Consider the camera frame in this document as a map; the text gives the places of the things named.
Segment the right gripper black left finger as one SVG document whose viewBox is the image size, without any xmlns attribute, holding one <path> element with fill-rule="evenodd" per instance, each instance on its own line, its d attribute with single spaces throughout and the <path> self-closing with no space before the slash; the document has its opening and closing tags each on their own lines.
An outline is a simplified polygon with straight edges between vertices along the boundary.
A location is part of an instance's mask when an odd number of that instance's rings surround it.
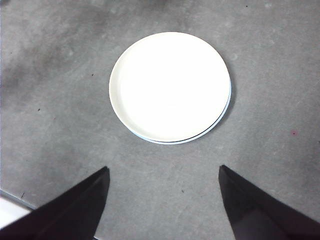
<svg viewBox="0 0 320 240">
<path fill-rule="evenodd" d="M 110 170 L 104 166 L 62 195 L 0 231 L 2 240 L 92 240 L 104 212 Z"/>
</svg>

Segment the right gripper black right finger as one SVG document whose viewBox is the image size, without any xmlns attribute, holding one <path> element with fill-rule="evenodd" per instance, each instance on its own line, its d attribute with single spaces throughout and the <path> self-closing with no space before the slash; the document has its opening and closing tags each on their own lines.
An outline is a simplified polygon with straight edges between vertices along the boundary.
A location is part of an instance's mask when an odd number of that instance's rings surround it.
<svg viewBox="0 0 320 240">
<path fill-rule="evenodd" d="M 225 165 L 218 182 L 237 240 L 318 240 L 320 224 L 275 199 Z"/>
</svg>

